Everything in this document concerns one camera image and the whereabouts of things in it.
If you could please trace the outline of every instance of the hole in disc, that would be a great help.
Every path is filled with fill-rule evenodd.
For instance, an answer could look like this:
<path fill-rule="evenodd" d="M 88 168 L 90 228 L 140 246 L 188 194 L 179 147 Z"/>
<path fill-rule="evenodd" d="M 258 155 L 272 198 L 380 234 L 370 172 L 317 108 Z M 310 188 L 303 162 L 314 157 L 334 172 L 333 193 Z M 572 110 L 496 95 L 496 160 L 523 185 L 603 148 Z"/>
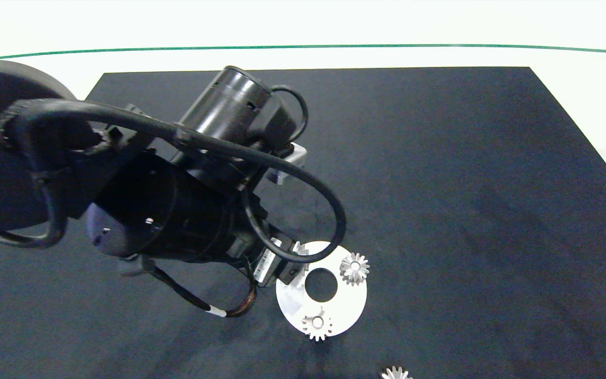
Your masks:
<path fill-rule="evenodd" d="M 326 268 L 316 268 L 306 276 L 305 290 L 313 300 L 323 303 L 334 297 L 338 290 L 338 282 L 331 271 Z"/>

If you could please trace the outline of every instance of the metal bracket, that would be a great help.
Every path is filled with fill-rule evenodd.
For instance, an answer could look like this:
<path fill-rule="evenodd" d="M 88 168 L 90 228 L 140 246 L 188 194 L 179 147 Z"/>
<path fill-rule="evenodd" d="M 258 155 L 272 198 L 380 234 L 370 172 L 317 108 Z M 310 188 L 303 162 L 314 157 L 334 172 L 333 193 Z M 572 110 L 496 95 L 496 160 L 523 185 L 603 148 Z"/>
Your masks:
<path fill-rule="evenodd" d="M 296 166 L 303 167 L 305 165 L 306 155 L 308 155 L 307 149 L 293 142 L 291 142 L 291 144 L 294 145 L 294 151 L 292 151 L 288 156 L 283 156 L 282 159 L 289 163 L 293 163 Z M 267 180 L 270 180 L 277 185 L 283 185 L 287 177 L 289 177 L 289 174 L 283 173 L 280 170 L 275 170 L 274 168 L 270 168 L 265 174 L 265 177 Z"/>

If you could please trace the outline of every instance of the white disc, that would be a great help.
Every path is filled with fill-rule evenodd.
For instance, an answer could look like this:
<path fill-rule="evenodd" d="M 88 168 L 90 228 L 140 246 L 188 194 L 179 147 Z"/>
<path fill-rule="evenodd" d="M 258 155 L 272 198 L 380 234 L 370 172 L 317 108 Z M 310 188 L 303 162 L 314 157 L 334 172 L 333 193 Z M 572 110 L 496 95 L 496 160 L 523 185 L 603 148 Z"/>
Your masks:
<path fill-rule="evenodd" d="M 322 251 L 329 245 L 329 242 L 314 241 L 301 246 L 299 251 L 308 251 L 308 254 L 315 254 Z M 349 256 L 350 252 L 344 247 L 338 246 L 322 259 L 322 261 L 308 264 L 308 269 L 303 270 L 294 278 L 289 285 L 277 281 L 277 303 L 279 309 L 286 317 L 289 324 L 294 326 L 302 333 L 306 324 L 303 320 L 306 317 L 313 319 L 316 316 L 323 316 L 330 319 L 330 327 L 326 329 L 327 336 L 335 336 L 349 329 L 361 316 L 363 307 L 366 304 L 366 280 L 355 285 L 349 285 L 343 280 L 341 275 L 341 262 L 344 257 Z M 337 290 L 330 300 L 318 302 L 305 289 L 306 276 L 312 273 L 316 268 L 326 268 L 334 274 L 337 282 Z"/>

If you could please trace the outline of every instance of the robotic arm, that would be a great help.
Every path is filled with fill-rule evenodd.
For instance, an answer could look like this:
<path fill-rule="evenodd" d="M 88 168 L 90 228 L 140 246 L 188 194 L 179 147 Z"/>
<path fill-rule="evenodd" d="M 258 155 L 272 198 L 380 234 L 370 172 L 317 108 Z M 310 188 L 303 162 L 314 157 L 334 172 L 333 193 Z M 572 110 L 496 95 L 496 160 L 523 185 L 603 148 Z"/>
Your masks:
<path fill-rule="evenodd" d="M 294 122 L 275 93 L 293 94 Z M 67 219 L 87 213 L 89 239 L 118 257 L 121 274 L 148 273 L 206 312 L 241 316 L 256 286 L 289 283 L 303 265 L 341 243 L 344 209 L 334 192 L 291 162 L 305 130 L 303 97 L 268 87 L 226 67 L 178 123 L 127 109 L 75 100 L 57 80 L 31 67 L 0 62 L 0 243 L 46 248 L 60 241 Z M 106 124 L 96 128 L 95 123 Z M 178 149 L 170 161 L 148 148 L 161 138 Z M 269 168 L 318 190 L 334 209 L 329 245 L 310 256 L 267 221 L 253 190 Z M 48 221 L 40 236 L 10 232 Z M 237 308 L 219 310 L 178 285 L 154 259 L 223 262 L 250 278 Z"/>

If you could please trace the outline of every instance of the small metal gear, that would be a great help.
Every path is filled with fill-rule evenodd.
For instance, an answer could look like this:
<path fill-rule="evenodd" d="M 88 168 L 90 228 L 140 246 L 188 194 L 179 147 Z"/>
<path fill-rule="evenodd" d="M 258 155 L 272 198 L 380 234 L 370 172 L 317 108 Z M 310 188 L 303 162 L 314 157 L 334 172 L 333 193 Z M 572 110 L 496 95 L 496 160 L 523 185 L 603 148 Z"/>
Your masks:
<path fill-rule="evenodd" d="M 303 317 L 302 322 L 303 333 L 308 334 L 310 339 L 314 338 L 317 342 L 319 340 L 324 341 L 331 333 L 331 328 L 333 327 L 330 317 L 324 315 L 323 309 L 315 316 Z"/>
<path fill-rule="evenodd" d="M 413 379 L 413 377 L 408 376 L 407 371 L 403 371 L 401 367 L 394 367 L 392 369 L 385 369 L 385 372 L 382 373 L 382 379 Z"/>
<path fill-rule="evenodd" d="M 368 274 L 368 260 L 364 256 L 360 256 L 356 253 L 350 253 L 348 256 L 343 258 L 341 262 L 341 275 L 343 280 L 349 285 L 359 285 L 366 279 Z"/>

